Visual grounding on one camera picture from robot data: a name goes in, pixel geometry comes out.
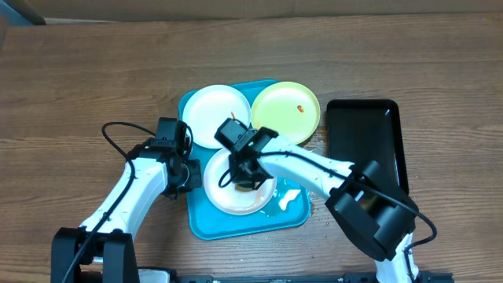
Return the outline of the green yellow sponge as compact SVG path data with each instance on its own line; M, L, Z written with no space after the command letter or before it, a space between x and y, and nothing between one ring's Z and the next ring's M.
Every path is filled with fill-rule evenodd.
M247 193L251 192L255 189L255 183L254 182L242 182L242 183L236 183L235 184L235 190L242 192L242 193Z

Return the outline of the white plate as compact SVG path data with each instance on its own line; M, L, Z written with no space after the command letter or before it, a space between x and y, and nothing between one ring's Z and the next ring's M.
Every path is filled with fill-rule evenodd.
M227 149L220 149L208 161L204 171L204 191L216 208L231 215L248 215L263 208L272 198L276 190L277 179L266 181L258 190L242 193L235 190L235 184L230 183L220 188L218 181L229 168Z
M238 119L249 126L251 117L246 97L227 85L211 85L198 90L182 113L182 121L192 129L194 142L208 149L222 148L215 133L227 118Z

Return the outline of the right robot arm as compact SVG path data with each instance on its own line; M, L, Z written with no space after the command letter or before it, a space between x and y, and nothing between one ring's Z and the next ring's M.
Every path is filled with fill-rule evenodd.
M218 184L257 190L267 179L285 178L324 200L350 242L376 262L379 282L415 282L412 238L418 207L374 160L333 160L291 143L267 127L249 129L226 119L215 139L229 150L229 169Z

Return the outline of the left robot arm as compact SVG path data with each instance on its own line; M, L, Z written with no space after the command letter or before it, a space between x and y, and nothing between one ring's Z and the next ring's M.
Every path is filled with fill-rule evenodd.
M100 207L77 228L60 228L51 247L52 282L170 282L173 272L137 265L134 239L156 198L170 200L202 186L199 160L190 159L193 133L161 117L149 138L120 151L123 174Z

